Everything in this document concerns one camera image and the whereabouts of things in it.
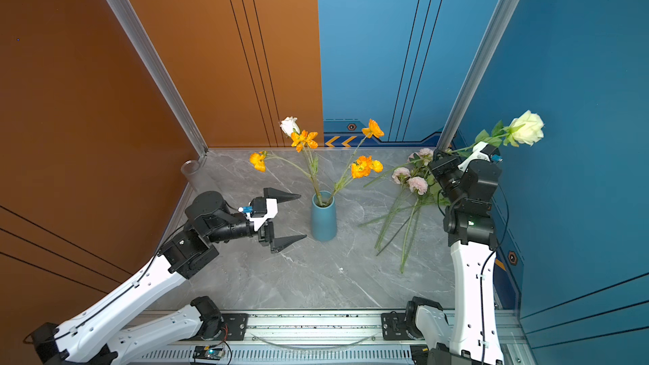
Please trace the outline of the white rosebud flower stem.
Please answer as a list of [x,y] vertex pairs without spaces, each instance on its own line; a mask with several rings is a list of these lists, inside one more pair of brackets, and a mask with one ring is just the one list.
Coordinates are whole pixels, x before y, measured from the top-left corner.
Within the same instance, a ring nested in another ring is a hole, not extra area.
[[316,141],[318,137],[317,132],[302,130],[297,125],[297,118],[287,117],[280,121],[280,128],[282,133],[292,141],[292,148],[297,153],[303,153],[304,158],[308,164],[308,177],[314,186],[314,192],[320,192],[318,172],[319,160],[314,151],[318,148],[319,144]]

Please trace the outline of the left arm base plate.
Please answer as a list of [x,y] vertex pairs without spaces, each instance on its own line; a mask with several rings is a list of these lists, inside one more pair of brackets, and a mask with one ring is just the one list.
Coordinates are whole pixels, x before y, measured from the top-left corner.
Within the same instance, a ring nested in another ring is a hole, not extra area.
[[245,313],[227,313],[221,316],[221,322],[214,327],[214,334],[200,332],[185,341],[243,341],[248,329],[249,315]]

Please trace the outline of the teal ceramic vase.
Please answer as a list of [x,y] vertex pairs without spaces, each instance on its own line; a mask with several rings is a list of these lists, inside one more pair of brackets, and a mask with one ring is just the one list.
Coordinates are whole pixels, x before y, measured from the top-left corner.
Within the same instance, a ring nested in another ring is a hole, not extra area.
[[320,242],[328,242],[336,237],[336,199],[330,192],[320,191],[312,197],[311,233]]

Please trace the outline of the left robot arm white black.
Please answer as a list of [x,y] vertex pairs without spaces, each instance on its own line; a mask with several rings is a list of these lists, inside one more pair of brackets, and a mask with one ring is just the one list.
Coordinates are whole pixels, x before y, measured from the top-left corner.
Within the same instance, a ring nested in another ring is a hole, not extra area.
[[279,253],[301,236],[278,238],[273,218],[280,203],[298,199],[266,188],[247,206],[233,209],[217,191],[199,194],[187,221],[167,238],[142,269],[99,302],[62,324],[45,323],[30,335],[44,364],[128,364],[146,353],[190,338],[209,340],[224,328],[209,297],[146,324],[128,323],[153,302],[198,274],[218,256],[217,243],[255,238]]

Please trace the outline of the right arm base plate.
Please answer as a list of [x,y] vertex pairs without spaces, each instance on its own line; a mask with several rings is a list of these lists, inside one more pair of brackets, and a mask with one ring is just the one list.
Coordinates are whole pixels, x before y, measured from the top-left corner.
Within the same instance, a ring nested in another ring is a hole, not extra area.
[[410,314],[391,311],[381,314],[380,319],[385,341],[417,341],[422,338]]

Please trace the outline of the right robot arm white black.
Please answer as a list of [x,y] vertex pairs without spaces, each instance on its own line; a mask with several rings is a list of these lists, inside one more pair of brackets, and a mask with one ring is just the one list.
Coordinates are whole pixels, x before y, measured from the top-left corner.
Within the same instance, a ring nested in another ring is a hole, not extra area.
[[502,364],[496,327],[494,271],[499,247],[492,199],[502,174],[497,147],[480,142],[468,158],[437,152],[429,171],[451,202],[444,230],[455,271],[454,322],[437,303],[407,304],[409,333],[423,340],[429,364]]

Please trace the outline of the white cream rose stem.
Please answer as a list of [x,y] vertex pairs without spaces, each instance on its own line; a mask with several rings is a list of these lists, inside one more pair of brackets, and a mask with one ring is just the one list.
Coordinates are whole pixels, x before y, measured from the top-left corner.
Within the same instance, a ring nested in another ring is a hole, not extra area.
[[496,123],[491,131],[481,131],[474,140],[473,145],[459,150],[440,149],[448,154],[455,154],[465,160],[473,152],[473,146],[480,141],[487,142],[495,147],[520,145],[535,145],[544,138],[544,122],[537,113],[526,111],[520,117],[514,118],[510,124]]

